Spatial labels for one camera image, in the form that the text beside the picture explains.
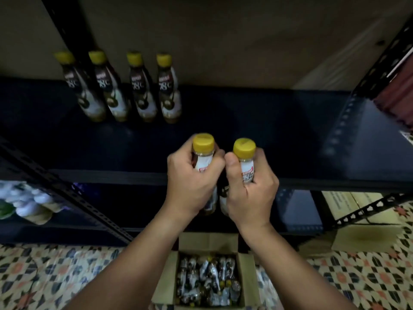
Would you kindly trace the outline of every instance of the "yellow cardboard box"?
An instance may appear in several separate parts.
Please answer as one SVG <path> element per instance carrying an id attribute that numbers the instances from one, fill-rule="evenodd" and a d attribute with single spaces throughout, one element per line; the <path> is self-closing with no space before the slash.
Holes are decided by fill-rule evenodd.
<path id="1" fill-rule="evenodd" d="M 255 271 L 254 256 L 238 252 L 238 234 L 220 233 L 182 233 L 179 236 L 178 251 L 171 251 L 163 268 L 158 286 L 152 296 L 153 303 L 173 305 L 176 295 L 176 278 L 179 255 L 210 255 L 210 254 L 233 254 L 237 259 L 238 274 L 241 282 L 241 297 L 238 306 L 225 308 L 242 309 L 246 306 L 259 306 L 261 304 L 258 280 Z M 176 305 L 175 309 L 210 309 Z"/>
<path id="2" fill-rule="evenodd" d="M 322 193 L 334 219 L 339 219 L 382 198 L 382 195 L 376 192 L 323 191 Z M 389 252 L 401 232 L 402 226 L 397 214 L 393 209 L 388 209 L 339 229 L 332 250 Z"/>

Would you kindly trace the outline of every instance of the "yellow cap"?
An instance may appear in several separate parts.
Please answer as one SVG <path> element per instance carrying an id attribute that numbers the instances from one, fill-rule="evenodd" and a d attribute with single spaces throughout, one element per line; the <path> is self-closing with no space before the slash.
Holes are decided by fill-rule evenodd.
<path id="1" fill-rule="evenodd" d="M 192 140 L 192 147 L 197 153 L 210 153 L 214 150 L 214 137 L 211 134 L 196 134 Z"/>
<path id="2" fill-rule="evenodd" d="M 69 64 L 73 64 L 74 62 L 76 62 L 75 57 L 69 51 L 56 52 L 54 54 L 54 57 L 62 65 L 69 65 Z"/>
<path id="3" fill-rule="evenodd" d="M 255 153 L 255 142 L 248 138 L 240 138 L 234 142 L 234 153 L 238 159 L 252 159 Z"/>
<path id="4" fill-rule="evenodd" d="M 140 67 L 143 65 L 142 54 L 140 52 L 132 51 L 126 54 L 130 66 Z"/>
<path id="5" fill-rule="evenodd" d="M 107 61 L 106 54 L 101 50 L 89 51 L 89 57 L 90 60 L 92 60 L 92 63 L 95 65 L 101 65 L 106 63 Z"/>
<path id="6" fill-rule="evenodd" d="M 156 61 L 160 67 L 170 67 L 172 65 L 172 56 L 166 53 L 158 53 Z"/>

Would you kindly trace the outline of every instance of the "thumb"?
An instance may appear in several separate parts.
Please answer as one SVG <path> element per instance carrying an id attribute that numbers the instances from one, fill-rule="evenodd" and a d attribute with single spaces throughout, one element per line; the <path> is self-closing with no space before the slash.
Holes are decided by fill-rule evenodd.
<path id="1" fill-rule="evenodd" d="M 245 190 L 240 161 L 238 161 L 238 158 L 234 153 L 228 152 L 225 155 L 225 162 L 225 170 L 230 185 L 230 192 L 238 195 Z"/>
<path id="2" fill-rule="evenodd" d="M 221 175 L 222 170 L 225 167 L 225 160 L 224 160 L 225 151 L 219 149 L 212 158 L 211 163 L 209 164 L 208 168 L 204 172 L 213 182 L 214 184 L 218 181 L 218 177 Z"/>

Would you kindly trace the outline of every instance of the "tiled floor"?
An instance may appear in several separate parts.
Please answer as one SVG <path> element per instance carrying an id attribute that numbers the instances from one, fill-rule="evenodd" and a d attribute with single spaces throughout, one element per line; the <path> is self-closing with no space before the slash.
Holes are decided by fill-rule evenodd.
<path id="1" fill-rule="evenodd" d="M 335 252 L 308 260 L 361 309 L 413 308 L 413 207 L 395 209 L 404 233 L 386 253 Z M 121 248 L 19 245 L 0 247 L 0 309 L 61 309 L 115 259 Z M 268 309 L 282 309 L 265 271 L 257 267 L 260 295 Z M 156 305 L 156 308 L 168 307 Z"/>

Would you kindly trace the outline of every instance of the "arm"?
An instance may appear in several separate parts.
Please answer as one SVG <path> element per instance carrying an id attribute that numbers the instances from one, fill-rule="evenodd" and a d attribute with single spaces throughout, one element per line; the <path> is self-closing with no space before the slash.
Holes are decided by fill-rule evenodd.
<path id="1" fill-rule="evenodd" d="M 244 185 L 240 163 L 233 153 L 227 153 L 225 161 L 230 185 L 227 198 L 229 216 L 258 256 L 284 308 L 356 309 L 301 258 L 271 225 L 271 206 L 279 183 L 267 163 L 264 151 L 256 151 L 254 180 L 249 184 Z"/>
<path id="2" fill-rule="evenodd" d="M 207 203 L 225 166 L 218 150 L 204 173 L 191 165 L 192 138 L 168 157 L 165 203 L 149 225 L 65 310 L 147 310 L 179 234 Z"/>

